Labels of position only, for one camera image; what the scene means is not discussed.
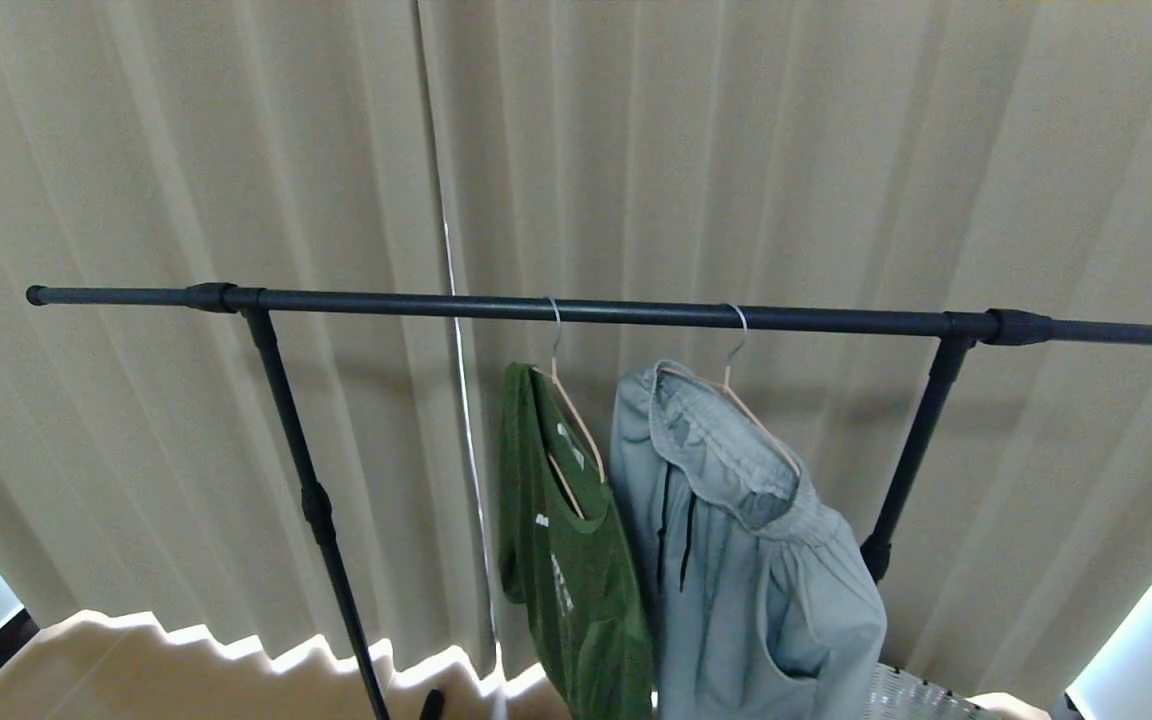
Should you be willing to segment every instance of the tiled floor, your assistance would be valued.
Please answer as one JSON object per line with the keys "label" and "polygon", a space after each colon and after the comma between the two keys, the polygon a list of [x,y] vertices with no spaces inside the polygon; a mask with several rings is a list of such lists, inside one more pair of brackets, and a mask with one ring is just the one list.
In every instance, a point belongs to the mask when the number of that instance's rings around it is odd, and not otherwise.
{"label": "tiled floor", "polygon": [[[372,717],[353,662],[321,644],[285,660],[220,647],[204,632],[168,635],[152,619],[81,614],[38,632],[0,670],[0,720]],[[484,687],[453,655],[416,673],[394,674],[388,657],[376,666],[394,720],[415,720],[430,688],[447,696],[445,720],[488,719],[506,706],[511,719],[568,718],[548,683]]]}

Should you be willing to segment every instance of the garment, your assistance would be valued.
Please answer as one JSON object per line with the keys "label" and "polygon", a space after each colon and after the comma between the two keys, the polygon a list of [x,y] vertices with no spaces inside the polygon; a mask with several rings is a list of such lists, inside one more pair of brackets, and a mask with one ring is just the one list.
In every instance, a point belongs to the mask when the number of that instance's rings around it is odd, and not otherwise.
{"label": "garment", "polygon": [[[530,365],[506,370],[500,583],[526,604],[540,666],[573,720],[652,717],[652,639],[626,530],[593,457]],[[573,511],[550,468],[571,487]]]}
{"label": "garment", "polygon": [[858,719],[887,617],[846,520],[676,363],[622,378],[612,433],[659,719]]}

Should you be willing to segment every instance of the black metal clothes rack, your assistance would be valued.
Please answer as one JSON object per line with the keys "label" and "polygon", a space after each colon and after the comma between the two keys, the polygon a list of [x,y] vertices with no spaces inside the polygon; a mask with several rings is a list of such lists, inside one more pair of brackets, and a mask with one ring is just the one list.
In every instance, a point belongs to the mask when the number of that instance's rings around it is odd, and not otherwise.
{"label": "black metal clothes rack", "polygon": [[[366,291],[296,291],[202,283],[187,288],[63,288],[33,286],[26,290],[32,305],[156,305],[191,306],[207,313],[240,313],[247,319],[252,342],[260,353],[270,393],[283,424],[291,461],[301,482],[301,510],[314,532],[323,562],[338,597],[340,616],[358,669],[367,689],[376,719],[389,720],[376,670],[367,655],[367,639],[349,589],[344,562],[335,541],[332,501],[314,473],[314,462],[301,429],[278,336],[270,311],[294,313],[420,314],[435,318],[485,318],[506,320],[552,320],[556,308],[548,300],[522,297],[472,297],[448,295],[387,295]],[[727,305],[664,304],[662,302],[612,302],[594,300],[558,301],[568,323],[634,325],[685,325],[685,327],[740,328],[740,313]],[[823,310],[803,306],[741,306],[750,329],[798,331],[881,336],[940,338],[914,423],[910,424],[887,497],[873,532],[861,544],[861,555],[876,582],[882,579],[890,561],[892,536],[914,488],[923,455],[937,432],[945,401],[963,367],[969,350],[978,343],[998,346],[1036,344],[1048,341],[1151,344],[1152,325],[1129,323],[1083,323],[1060,320],[1023,310],[987,310],[984,313],[901,313],[887,310]],[[431,694],[422,720],[433,720],[444,698]]]}

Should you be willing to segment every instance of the black drawstring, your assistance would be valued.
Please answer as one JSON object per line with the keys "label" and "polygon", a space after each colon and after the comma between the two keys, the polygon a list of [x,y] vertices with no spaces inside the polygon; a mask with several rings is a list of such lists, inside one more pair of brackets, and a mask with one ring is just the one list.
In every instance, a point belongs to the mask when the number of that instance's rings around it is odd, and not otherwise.
{"label": "black drawstring", "polygon": [[682,569],[679,570],[679,592],[682,582],[687,579],[687,558],[691,555],[691,521],[696,518],[696,493],[691,493],[691,502],[687,503],[687,545],[682,548]]}
{"label": "black drawstring", "polygon": [[664,497],[660,498],[660,529],[657,530],[657,586],[664,584],[664,522],[669,509],[669,473],[664,475]]}

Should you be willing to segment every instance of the hanger hook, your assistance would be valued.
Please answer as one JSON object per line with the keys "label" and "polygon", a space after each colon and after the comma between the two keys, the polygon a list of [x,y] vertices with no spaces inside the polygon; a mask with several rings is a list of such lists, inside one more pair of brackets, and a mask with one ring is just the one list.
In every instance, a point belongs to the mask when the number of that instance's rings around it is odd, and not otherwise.
{"label": "hanger hook", "polygon": [[732,351],[727,354],[727,367],[732,369],[732,359],[736,357],[736,354],[741,351],[742,347],[745,347],[745,341],[749,340],[749,321],[745,319],[745,311],[740,309],[740,305],[733,304],[733,302],[723,302],[723,305],[730,306],[732,310],[740,314],[740,327],[744,331],[744,334],[740,336],[740,344],[732,348]]}
{"label": "hanger hook", "polygon": [[558,364],[558,347],[563,342],[563,317],[558,311],[558,301],[553,300],[548,295],[545,300],[550,302],[550,305],[554,309],[554,347],[550,350],[550,359]]}

